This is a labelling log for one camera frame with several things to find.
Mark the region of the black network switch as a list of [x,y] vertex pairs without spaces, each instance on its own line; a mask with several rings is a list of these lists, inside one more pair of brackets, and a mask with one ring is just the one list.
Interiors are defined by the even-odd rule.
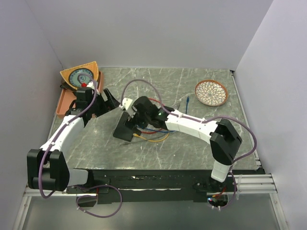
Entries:
[[123,112],[117,127],[113,132],[113,137],[131,142],[134,134],[141,135],[142,132],[137,128],[136,123],[132,120],[127,112]]

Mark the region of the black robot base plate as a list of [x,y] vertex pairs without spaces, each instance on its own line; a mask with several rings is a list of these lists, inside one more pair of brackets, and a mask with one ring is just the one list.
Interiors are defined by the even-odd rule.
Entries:
[[193,201],[206,203],[208,194],[233,193],[264,170],[234,170],[235,179],[211,178],[210,170],[89,170],[86,184],[71,185],[68,194],[93,194],[99,204],[113,202]]

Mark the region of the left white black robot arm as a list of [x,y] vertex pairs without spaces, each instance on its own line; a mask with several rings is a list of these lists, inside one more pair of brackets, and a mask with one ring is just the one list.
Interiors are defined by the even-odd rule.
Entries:
[[106,100],[100,93],[95,93],[93,87],[81,87],[74,94],[76,98],[52,137],[27,154],[28,186],[31,189],[64,191],[69,186],[78,185],[83,192],[89,193],[95,187],[95,180],[88,170],[70,169],[65,155],[92,116],[99,117],[117,108],[119,101],[108,89],[103,90]]

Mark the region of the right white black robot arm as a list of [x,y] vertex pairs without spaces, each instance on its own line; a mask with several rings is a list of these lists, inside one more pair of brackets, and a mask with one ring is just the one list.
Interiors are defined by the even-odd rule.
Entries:
[[226,177],[242,143],[242,138],[229,120],[207,121],[171,107],[157,107],[146,96],[135,101],[124,98],[122,109],[129,114],[130,121],[141,128],[151,125],[157,129],[178,131],[208,143],[214,158],[210,187],[220,191],[226,186]]

